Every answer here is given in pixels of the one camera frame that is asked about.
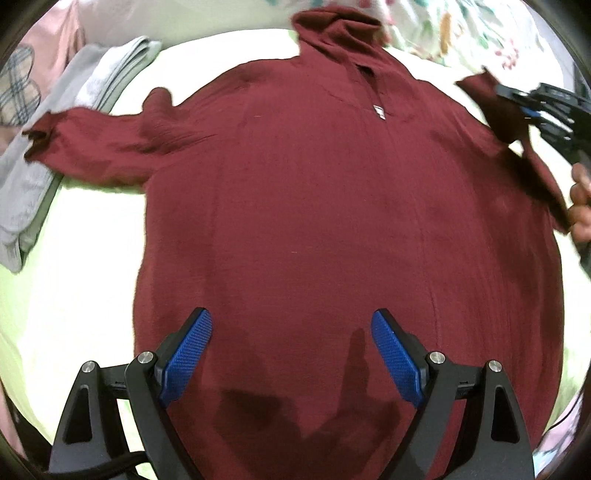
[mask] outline white bed sheet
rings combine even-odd
[[[454,85],[469,72],[390,52],[416,78],[430,81],[483,121]],[[170,89],[178,104],[237,64],[297,54],[294,34],[287,30],[232,32],[180,44],[163,51],[131,82],[112,114],[140,112],[156,86]],[[535,81],[560,85],[560,77],[560,71],[549,72]],[[532,134],[567,197],[569,165],[537,131]],[[50,441],[81,364],[92,359],[110,366],[132,359],[132,300],[144,247],[144,207],[136,191],[65,180],[23,271],[12,275],[0,269],[0,377],[18,409]],[[564,268],[566,348],[553,417],[582,384],[591,356],[591,282],[578,266],[570,239],[557,234],[557,240]],[[122,417],[130,447],[141,448],[126,404]],[[142,473],[150,475],[146,469]]]

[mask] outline finger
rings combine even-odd
[[[573,165],[572,175],[576,183],[582,184],[588,192],[591,192],[591,178],[589,178],[589,172],[582,163]]]
[[[577,246],[591,242],[591,226],[575,223],[571,227],[570,233],[573,237],[574,244]]]
[[[585,187],[580,183],[575,183],[570,188],[570,199],[575,205],[587,205],[591,196],[588,194],[587,190],[585,190]]]
[[[573,205],[569,208],[569,220],[572,225],[581,223],[584,227],[591,228],[591,207]]]

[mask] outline black cable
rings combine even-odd
[[[546,434],[552,430],[553,428],[557,427],[558,425],[560,425],[562,422],[564,422],[567,418],[570,417],[570,414],[573,412],[574,408],[577,406],[577,404],[579,403],[579,400],[581,398],[582,395],[582,391],[579,391],[579,393],[577,394],[577,400],[573,403],[573,406],[570,407],[569,412],[562,417],[559,421],[557,421],[554,425],[552,425],[548,430],[546,430],[546,433],[544,433],[544,437],[546,436]]]
[[[67,473],[44,473],[43,480],[108,480],[149,462],[146,452],[129,452],[102,465]]]

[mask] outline pillow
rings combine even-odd
[[[83,45],[77,0],[60,0],[26,33],[0,72],[0,155]]]
[[[397,0],[392,45],[449,67],[485,66],[501,83],[562,87],[560,65],[521,0]]]
[[[388,24],[394,0],[79,0],[89,42],[121,45],[147,35],[164,48],[235,30],[290,28],[295,13],[337,3]]]

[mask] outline folded towel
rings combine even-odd
[[[49,111],[86,106],[110,112],[123,89],[160,49],[160,42],[146,37],[114,48],[86,45],[23,130]],[[37,241],[61,182],[61,176],[45,165],[24,160],[29,146],[28,138],[19,135],[0,157],[0,264],[13,273],[21,271],[26,253]]]

